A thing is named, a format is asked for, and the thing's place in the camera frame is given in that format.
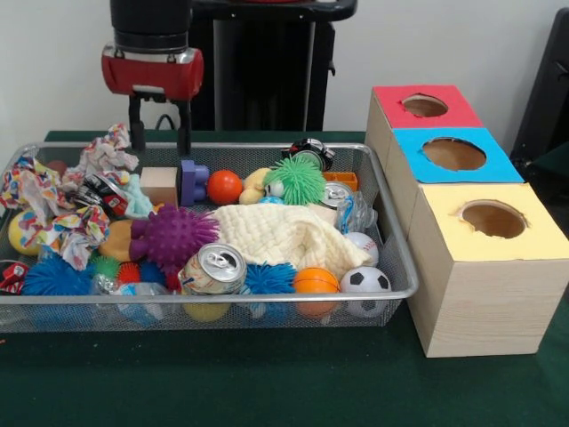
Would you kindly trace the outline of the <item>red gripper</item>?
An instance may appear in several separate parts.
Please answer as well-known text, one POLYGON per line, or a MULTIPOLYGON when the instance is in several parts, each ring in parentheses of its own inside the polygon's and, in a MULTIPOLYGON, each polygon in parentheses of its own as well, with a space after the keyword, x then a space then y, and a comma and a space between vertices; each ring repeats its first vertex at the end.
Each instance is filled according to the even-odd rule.
POLYGON ((129 127, 132 148, 146 148, 145 128, 140 118, 141 99, 135 94, 158 94, 175 101, 180 126, 177 150, 186 156, 191 149, 190 100, 200 91, 204 77, 204 57, 200 50, 188 48, 179 53, 135 53, 104 46, 101 69, 107 88, 116 94, 129 95, 129 127))

